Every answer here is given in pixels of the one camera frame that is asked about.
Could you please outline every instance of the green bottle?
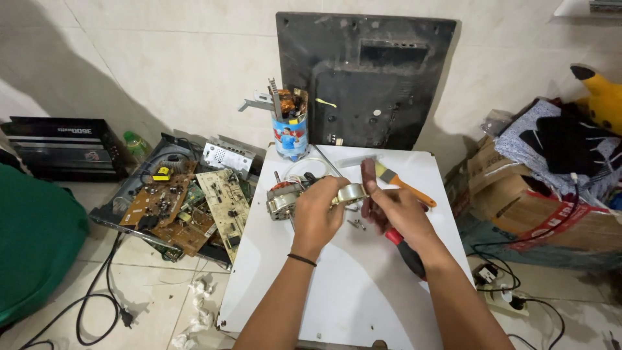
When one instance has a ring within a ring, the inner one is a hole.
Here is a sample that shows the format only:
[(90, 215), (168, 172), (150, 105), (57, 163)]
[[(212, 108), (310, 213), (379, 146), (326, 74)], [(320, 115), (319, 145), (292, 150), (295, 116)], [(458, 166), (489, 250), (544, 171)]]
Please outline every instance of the green bottle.
[(145, 140), (132, 131), (126, 131), (123, 138), (125, 139), (125, 147), (132, 153), (136, 161), (138, 163), (143, 162), (149, 154), (149, 147)]

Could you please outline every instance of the yellow plush toy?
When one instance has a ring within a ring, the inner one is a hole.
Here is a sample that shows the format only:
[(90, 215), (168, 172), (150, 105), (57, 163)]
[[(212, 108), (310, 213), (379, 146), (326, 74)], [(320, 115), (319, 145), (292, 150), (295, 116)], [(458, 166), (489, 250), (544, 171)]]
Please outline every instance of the yellow plush toy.
[(589, 107), (590, 117), (596, 124), (622, 135), (622, 85), (581, 65), (571, 65), (570, 70), (591, 93), (577, 103)]

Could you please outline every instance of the yellow transformer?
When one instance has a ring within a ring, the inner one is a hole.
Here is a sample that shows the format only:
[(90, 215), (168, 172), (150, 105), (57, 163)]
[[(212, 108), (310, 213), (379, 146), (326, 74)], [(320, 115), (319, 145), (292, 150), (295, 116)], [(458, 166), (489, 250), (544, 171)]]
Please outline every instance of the yellow transformer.
[(154, 181), (168, 181), (171, 175), (173, 175), (173, 169), (163, 166), (157, 171), (157, 174), (155, 174), (153, 178)]

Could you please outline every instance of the white board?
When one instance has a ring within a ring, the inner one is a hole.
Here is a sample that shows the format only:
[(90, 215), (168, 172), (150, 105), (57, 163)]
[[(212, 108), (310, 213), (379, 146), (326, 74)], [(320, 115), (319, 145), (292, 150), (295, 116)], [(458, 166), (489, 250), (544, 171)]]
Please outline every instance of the white board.
[[(404, 182), (434, 199), (437, 207), (428, 217), (472, 282), (432, 155), (339, 146), (320, 146), (320, 149), (333, 163), (343, 158), (382, 154), (384, 165), (397, 172)], [(313, 149), (308, 157), (319, 157), (319, 154)], [(242, 330), (285, 264), (294, 231), (289, 220), (270, 219), (266, 191), (276, 184), (274, 171), (283, 176), (289, 165), (291, 162), (281, 159), (273, 146), (268, 149), (216, 322), (222, 331), (238, 333)], [(319, 176), (317, 170), (323, 166), (309, 161), (296, 166), (294, 173), (302, 175), (308, 169), (314, 169), (314, 175)], [(361, 182), (360, 167), (339, 170), (351, 182)], [(383, 188), (395, 187), (378, 183)], [(360, 211), (346, 211), (345, 216), (352, 221), (361, 218)], [(376, 235), (372, 227), (363, 231), (345, 222), (324, 248), (317, 264), (299, 339), (351, 346), (371, 346), (375, 340), (383, 340), (389, 349), (442, 349), (427, 283), (408, 269), (395, 245)]]

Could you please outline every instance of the screwdriver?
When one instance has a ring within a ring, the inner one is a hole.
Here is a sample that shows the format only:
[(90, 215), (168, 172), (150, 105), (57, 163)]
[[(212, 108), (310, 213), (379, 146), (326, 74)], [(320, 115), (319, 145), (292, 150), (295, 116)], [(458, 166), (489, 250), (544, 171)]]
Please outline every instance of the screwdriver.
[(406, 243), (404, 237), (396, 228), (391, 227), (384, 235), (392, 241), (393, 244), (397, 245), (397, 250), (399, 254), (402, 255), (402, 259), (404, 259), (406, 266), (408, 266), (417, 277), (421, 278), (423, 281), (427, 281), (424, 263), (421, 261), (419, 254), (408, 246), (408, 243)]

